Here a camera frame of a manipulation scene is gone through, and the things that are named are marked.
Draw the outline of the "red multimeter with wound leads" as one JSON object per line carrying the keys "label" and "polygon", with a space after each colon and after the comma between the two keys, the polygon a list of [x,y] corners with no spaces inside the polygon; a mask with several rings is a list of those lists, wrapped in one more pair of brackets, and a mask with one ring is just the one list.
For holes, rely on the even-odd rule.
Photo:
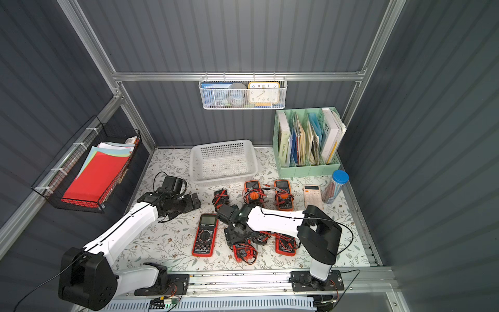
{"label": "red multimeter with wound leads", "polygon": [[250,243],[238,243],[231,247],[236,262],[243,262],[247,265],[253,265],[258,256],[258,251]]}

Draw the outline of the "orange multimeter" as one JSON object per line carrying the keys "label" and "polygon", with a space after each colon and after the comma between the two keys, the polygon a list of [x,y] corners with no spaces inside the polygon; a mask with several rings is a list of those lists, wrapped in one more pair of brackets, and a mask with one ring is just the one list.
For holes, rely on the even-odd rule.
{"label": "orange multimeter", "polygon": [[244,184],[243,199],[245,204],[253,204],[260,207],[265,206],[265,192],[257,180],[247,181]]}
{"label": "orange multimeter", "polygon": [[294,196],[291,193],[291,185],[288,180],[279,179],[274,182],[275,205],[280,211],[294,210]]}

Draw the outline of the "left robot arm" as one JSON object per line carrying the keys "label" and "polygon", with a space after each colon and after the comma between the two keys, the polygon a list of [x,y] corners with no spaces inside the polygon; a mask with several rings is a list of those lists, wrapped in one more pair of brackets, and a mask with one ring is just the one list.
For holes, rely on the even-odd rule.
{"label": "left robot arm", "polygon": [[162,187],[143,194],[106,232],[82,248],[70,248],[62,256],[58,297],[98,311],[115,296],[126,293],[174,292],[164,265],[146,262],[126,270],[114,270],[113,265],[125,247],[150,224],[171,221],[200,207],[198,195],[187,193],[186,180],[166,176]]}

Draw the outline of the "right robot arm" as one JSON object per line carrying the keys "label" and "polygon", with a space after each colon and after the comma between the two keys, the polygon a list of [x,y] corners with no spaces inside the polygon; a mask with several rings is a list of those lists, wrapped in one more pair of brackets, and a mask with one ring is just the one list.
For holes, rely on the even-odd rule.
{"label": "right robot arm", "polygon": [[262,232],[293,237],[312,257],[309,274],[325,281],[336,264],[342,228],[322,209],[309,205],[304,211],[277,211],[255,204],[223,204],[217,212],[219,221],[227,225],[226,241],[232,246],[244,244]]}

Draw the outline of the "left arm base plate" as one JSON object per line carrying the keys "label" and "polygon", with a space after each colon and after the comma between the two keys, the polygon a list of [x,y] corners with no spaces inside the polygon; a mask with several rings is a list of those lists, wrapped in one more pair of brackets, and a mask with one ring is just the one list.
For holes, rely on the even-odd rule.
{"label": "left arm base plate", "polygon": [[135,296],[180,296],[185,295],[188,289],[189,274],[168,274],[158,277],[151,287],[137,289]]}

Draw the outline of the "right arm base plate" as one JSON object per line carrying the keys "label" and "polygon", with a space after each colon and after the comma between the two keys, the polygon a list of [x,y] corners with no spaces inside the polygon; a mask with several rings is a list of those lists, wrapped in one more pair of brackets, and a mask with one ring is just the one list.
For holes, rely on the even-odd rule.
{"label": "right arm base plate", "polygon": [[322,281],[312,277],[309,271],[292,271],[288,281],[292,284],[292,290],[295,292],[310,291],[343,291],[344,282],[341,273],[338,270],[331,270],[326,280]]}

